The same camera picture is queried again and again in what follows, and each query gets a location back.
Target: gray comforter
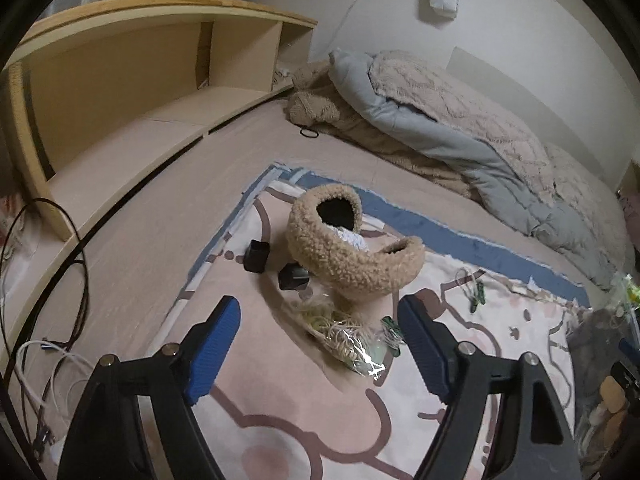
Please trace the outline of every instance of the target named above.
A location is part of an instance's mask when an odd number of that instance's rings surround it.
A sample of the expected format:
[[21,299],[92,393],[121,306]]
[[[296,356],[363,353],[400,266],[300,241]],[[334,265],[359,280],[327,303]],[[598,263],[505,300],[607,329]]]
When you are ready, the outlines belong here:
[[600,288],[609,288],[613,264],[599,250],[582,217],[560,197],[555,197],[553,206],[543,203],[482,140],[376,94],[369,79],[371,56],[336,49],[330,60],[329,74],[336,89],[369,123],[465,175],[482,196],[487,211],[564,254]]

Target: black cable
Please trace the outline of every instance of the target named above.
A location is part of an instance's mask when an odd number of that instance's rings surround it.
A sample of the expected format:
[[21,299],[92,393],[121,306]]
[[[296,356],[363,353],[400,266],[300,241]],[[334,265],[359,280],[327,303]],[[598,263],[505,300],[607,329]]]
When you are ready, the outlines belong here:
[[6,415],[6,420],[9,422],[9,427],[14,432],[14,437],[24,455],[24,459],[27,461],[27,464],[31,467],[34,475],[38,480],[46,480],[42,469],[40,468],[40,464],[34,457],[33,453],[30,449],[29,441],[24,436],[22,432],[22,427],[20,425],[20,420],[18,420],[18,416],[15,413],[14,405],[11,402],[11,398],[9,397],[9,391],[4,386],[4,379],[2,378],[2,374],[0,373],[0,408],[4,411]]
[[[78,229],[75,225],[75,223],[73,222],[73,220],[71,219],[71,216],[69,216],[69,214],[66,212],[66,210],[59,204],[57,204],[56,202],[53,202],[52,200],[49,200],[47,198],[35,198],[29,202],[27,202],[23,208],[20,209],[20,211],[18,212],[18,214],[16,215],[16,217],[14,218],[14,221],[11,224],[11,227],[9,227],[9,230],[7,231],[6,234],[6,239],[2,245],[2,251],[0,252],[0,277],[2,276],[2,261],[4,259],[4,254],[6,251],[6,247],[8,245],[9,240],[11,239],[11,234],[13,233],[13,230],[15,228],[15,225],[17,224],[18,220],[20,219],[20,217],[25,213],[25,211],[33,204],[37,203],[37,202],[41,202],[41,203],[45,203],[47,205],[50,205],[54,208],[56,208],[57,210],[59,210],[66,218],[66,220],[71,224],[71,227],[74,231],[74,235],[76,236],[76,239],[78,240],[78,247],[81,251],[82,254],[82,259],[75,259],[74,261],[72,261],[68,267],[65,269],[65,272],[69,269],[69,267],[71,267],[74,264],[79,264],[82,266],[82,272],[83,272],[83,277],[84,277],[84,287],[82,289],[82,298],[80,300],[80,307],[78,309],[78,314],[76,315],[76,320],[74,322],[74,326],[73,329],[71,331],[71,334],[69,336],[69,340],[66,342],[55,342],[52,341],[53,344],[56,344],[58,346],[60,346],[61,348],[64,348],[67,351],[70,351],[72,346],[75,344],[75,342],[78,340],[78,338],[80,337],[80,335],[82,334],[82,330],[84,329],[85,323],[86,323],[86,318],[88,315],[88,311],[89,311],[89,302],[90,302],[90,295],[89,295],[89,270],[86,264],[86,255],[84,253],[84,243],[82,241],[82,238],[79,235]],[[16,352],[17,352],[17,348],[14,348],[13,351],[10,350],[9,348],[9,343],[8,343],[8,338],[6,336],[6,327],[5,327],[5,319],[4,319],[4,304],[5,304],[5,293],[4,293],[4,281],[0,278],[0,298],[2,299],[2,312],[0,312],[0,329],[2,331],[2,340],[4,341],[4,347],[7,351],[7,355],[10,358],[10,366],[8,367],[9,370],[12,370],[12,366],[11,363],[15,364],[15,357],[16,357]],[[31,335],[33,335],[33,330],[35,329],[35,324],[36,324],[36,319],[33,321],[31,327],[30,327],[30,331],[29,331],[29,337],[31,337]],[[26,354],[27,354],[28,349],[25,349],[25,351],[23,352],[22,355],[22,368],[24,368],[25,364],[26,364]],[[64,362],[64,359],[60,360],[60,362],[56,365],[56,369],[54,371],[54,376],[56,376],[58,374],[58,371],[60,370],[60,368],[62,367],[62,364]],[[7,382],[6,386],[8,386],[8,381],[10,380],[10,375],[8,374],[8,376],[5,378],[5,381]],[[26,418],[26,404],[25,404],[25,391],[24,388],[22,387],[22,384],[20,384],[22,392],[22,418],[23,418],[23,423],[24,423],[24,427],[26,430],[26,437],[29,441],[31,441],[31,435],[29,432],[29,427],[27,424],[27,418]],[[46,400],[47,396],[49,394],[50,391],[50,379],[47,381],[47,384],[44,388],[44,392],[42,394],[42,399]],[[34,441],[32,443],[32,449],[36,452],[37,458],[40,459],[42,457],[42,451],[44,450],[44,443],[47,441],[47,439],[50,436],[50,429],[46,426],[46,424],[44,424],[44,406],[40,406],[40,409],[38,410],[36,408],[36,406],[34,405],[33,401],[31,400],[30,397],[27,397],[29,400],[29,403],[31,405],[31,408],[33,409],[34,413],[36,413],[37,419],[38,419],[38,423],[37,423],[37,429],[36,429],[36,436],[34,438]]]

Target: cable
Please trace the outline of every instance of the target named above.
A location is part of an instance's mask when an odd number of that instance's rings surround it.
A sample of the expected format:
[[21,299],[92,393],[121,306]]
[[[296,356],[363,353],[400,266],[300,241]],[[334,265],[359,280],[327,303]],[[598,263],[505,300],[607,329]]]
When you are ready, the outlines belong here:
[[[2,244],[2,251],[0,251],[0,331],[2,333],[2,341],[4,342],[4,348],[7,351],[7,354],[10,358],[10,366],[8,367],[8,373],[7,373],[7,377],[5,378],[7,384],[8,381],[10,380],[10,372],[12,370],[12,364],[15,366],[17,364],[17,360],[16,360],[16,354],[15,352],[15,348],[14,351],[12,351],[10,349],[10,345],[8,342],[8,338],[6,335],[6,327],[5,327],[5,304],[6,304],[6,295],[5,295],[5,290],[4,290],[4,280],[2,279],[2,261],[4,260],[4,254],[6,252],[6,247],[8,244],[8,241],[11,239],[11,235],[14,231],[14,228],[18,222],[18,220],[20,219],[20,217],[25,213],[25,211],[32,205],[34,205],[35,203],[40,202],[40,203],[45,203],[49,206],[52,206],[53,208],[57,209],[58,211],[60,211],[62,213],[62,215],[65,217],[65,219],[69,222],[69,224],[71,225],[74,235],[76,237],[76,239],[78,240],[78,248],[81,251],[82,254],[82,259],[75,259],[66,269],[64,272],[66,272],[68,270],[69,267],[71,267],[74,264],[80,264],[82,266],[82,273],[83,273],[83,277],[84,277],[84,287],[82,289],[82,298],[80,301],[80,306],[78,309],[78,314],[76,315],[76,320],[74,322],[74,326],[73,329],[71,331],[71,334],[69,336],[69,340],[63,343],[60,342],[53,342],[54,345],[59,346],[60,348],[65,348],[67,352],[69,352],[73,346],[73,344],[78,340],[78,338],[80,337],[82,330],[84,329],[85,323],[86,323],[86,318],[88,316],[88,312],[89,312],[89,306],[90,306],[90,294],[89,294],[89,270],[86,264],[86,254],[84,252],[84,243],[82,241],[82,238],[78,232],[78,228],[76,227],[76,224],[73,222],[73,220],[71,219],[71,216],[69,215],[69,213],[59,204],[57,204],[56,202],[54,202],[53,200],[49,200],[47,198],[34,198],[31,201],[27,202],[23,208],[20,209],[20,211],[18,212],[18,214],[15,216],[14,221],[11,224],[11,227],[9,227],[9,230],[7,231],[6,234],[6,239],[4,241],[4,243]],[[32,326],[30,328],[30,332],[28,337],[30,337],[33,334],[33,330],[35,329],[35,323],[36,320],[33,321]],[[24,369],[24,365],[26,363],[26,350],[22,353],[22,369]],[[62,366],[63,360],[60,360],[56,367],[54,368],[54,373],[53,376],[55,377],[55,375],[58,373],[58,371],[60,370],[60,367]],[[47,384],[44,388],[43,394],[41,397],[39,397],[39,399],[46,401],[47,399],[47,395],[49,393],[49,389],[50,389],[50,380],[47,381]],[[29,427],[27,424],[27,420],[26,420],[26,404],[25,404],[25,395],[24,395],[24,387],[22,388],[22,418],[23,418],[23,422],[24,422],[24,427],[25,427],[25,431],[26,431],[26,436],[28,438],[28,440],[31,440],[31,436],[30,436],[30,432],[29,432]],[[36,454],[39,454],[40,456],[42,456],[42,450],[39,448],[42,448],[44,446],[44,441],[46,441],[47,439],[47,435],[50,434],[50,429],[46,426],[46,424],[44,424],[44,406],[41,404],[40,405],[40,409],[38,410],[36,408],[36,406],[34,406],[34,402],[33,399],[28,397],[28,400],[30,402],[31,407],[33,408],[34,412],[36,413],[37,419],[38,419],[38,425],[37,425],[37,430],[36,430],[36,437],[33,441],[32,444],[32,448],[34,449],[34,452],[36,452]]]
[[24,432],[22,431],[22,427],[20,425],[20,420],[18,420],[18,416],[15,413],[14,405],[11,402],[11,398],[9,397],[9,392],[7,388],[4,386],[4,378],[0,373],[0,409],[4,411],[6,415],[6,419],[9,422],[9,426],[14,433],[14,437],[22,451],[24,459],[27,461],[27,464],[31,467],[34,475],[38,480],[46,480],[44,473],[42,472],[42,468],[40,468],[40,463],[36,460],[33,453],[31,453],[30,443],[25,438]]
[[66,408],[66,412],[69,413],[69,415],[71,414],[71,410],[69,409],[69,395],[71,395],[71,390],[74,389],[74,386],[76,386],[76,384],[86,383],[88,381],[89,381],[89,378],[76,379],[70,384],[69,389],[66,391],[65,408]]
[[[32,346],[32,345],[41,345],[41,346],[42,345],[46,345],[47,347],[51,347],[54,350],[57,350],[58,352],[60,352],[62,354],[62,356],[60,357],[60,359],[58,359],[58,361],[56,362],[56,364],[53,367],[53,370],[51,372],[50,383],[51,383],[52,391],[54,390],[53,389],[53,380],[54,380],[54,377],[55,377],[55,371],[58,368],[58,364],[59,364],[60,361],[63,361],[67,357],[70,358],[76,365],[78,365],[78,367],[80,367],[81,364],[85,364],[85,365],[87,365],[89,367],[90,370],[94,369],[94,366],[85,357],[82,357],[81,355],[78,355],[78,354],[73,354],[71,352],[68,352],[67,350],[61,348],[60,346],[58,346],[58,345],[56,345],[56,344],[54,344],[54,343],[52,343],[50,341],[43,340],[43,339],[36,339],[36,340],[27,341],[26,343],[23,343],[23,345],[21,345],[20,348],[18,348],[16,357],[21,356],[22,352],[24,352],[27,349],[28,346]],[[33,401],[37,403],[38,407],[43,406],[45,401],[34,391],[34,389],[31,387],[31,385],[27,381],[27,378],[24,375],[24,369],[21,366],[16,366],[15,367],[15,373],[19,377],[20,382],[22,383],[22,386],[24,387],[24,389],[27,390],[28,394],[30,394],[31,399],[33,399]]]
[[331,37],[329,38],[329,41],[326,42],[324,48],[322,48],[321,50],[319,50],[318,52],[322,53],[325,50],[327,50],[332,43],[335,41],[335,38],[338,37],[338,33],[340,32],[340,30],[344,27],[344,24],[347,22],[347,18],[349,17],[349,14],[351,13],[351,11],[353,10],[353,7],[355,7],[355,5],[358,3],[359,0],[353,0],[351,5],[347,8],[347,11],[344,13],[344,16],[342,17],[342,19],[340,20],[340,23],[338,24],[338,26],[335,28],[334,33],[331,35]]

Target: black hair tie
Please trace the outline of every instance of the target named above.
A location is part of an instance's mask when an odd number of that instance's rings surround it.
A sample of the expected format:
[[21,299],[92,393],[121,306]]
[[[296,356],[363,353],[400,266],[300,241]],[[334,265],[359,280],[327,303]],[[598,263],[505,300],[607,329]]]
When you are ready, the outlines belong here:
[[[315,135],[307,135],[305,132],[311,132]],[[300,128],[300,135],[306,137],[307,139],[317,139],[318,137],[320,137],[320,134],[318,132],[310,130],[309,128]]]

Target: white wall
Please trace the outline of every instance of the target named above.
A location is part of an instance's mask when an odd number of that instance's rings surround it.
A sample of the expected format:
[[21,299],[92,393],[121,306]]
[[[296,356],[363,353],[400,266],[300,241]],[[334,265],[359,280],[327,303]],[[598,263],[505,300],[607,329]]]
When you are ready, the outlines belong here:
[[428,0],[253,0],[318,20],[312,58],[334,47],[408,50],[446,67],[455,46],[532,92],[585,143],[614,187],[640,142],[640,84],[581,0],[460,0],[438,18]]

